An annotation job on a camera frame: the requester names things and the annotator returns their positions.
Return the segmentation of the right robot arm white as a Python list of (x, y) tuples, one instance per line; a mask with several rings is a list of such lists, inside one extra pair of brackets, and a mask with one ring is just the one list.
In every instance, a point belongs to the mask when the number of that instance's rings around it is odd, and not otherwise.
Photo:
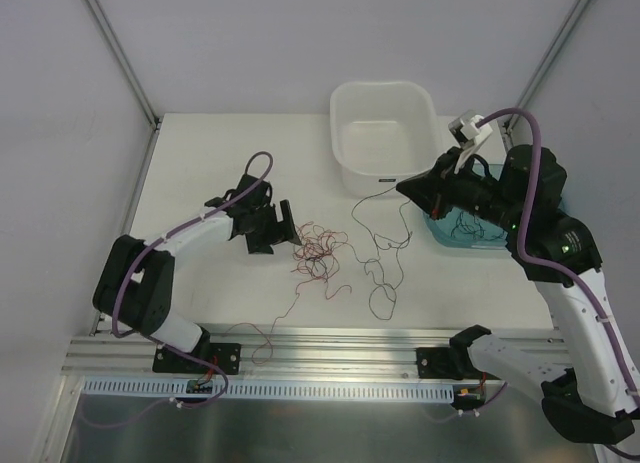
[(510, 149), (499, 177), (470, 165), (457, 169), (461, 154), (449, 149), (397, 191), (434, 220), (461, 209), (503, 229), (511, 257), (545, 300), (571, 365), (555, 369), (475, 325), (450, 339), (450, 369), (463, 378), (486, 372), (513, 386), (539, 403), (570, 442), (614, 447), (635, 431), (639, 372), (612, 315), (595, 240), (560, 207), (565, 169), (549, 149), (534, 146)]

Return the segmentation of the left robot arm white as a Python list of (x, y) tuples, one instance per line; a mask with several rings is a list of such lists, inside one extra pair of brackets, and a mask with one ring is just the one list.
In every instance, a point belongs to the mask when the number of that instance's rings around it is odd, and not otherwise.
[(272, 202), (270, 183), (243, 174), (236, 188), (204, 204), (198, 214), (150, 239), (130, 235), (112, 245), (92, 298), (96, 310), (134, 333), (160, 344), (155, 373), (203, 373), (212, 365), (235, 375), (240, 345), (214, 343), (202, 326), (172, 307), (180, 258), (244, 237), (250, 254), (270, 254), (275, 245), (299, 244), (287, 200)]

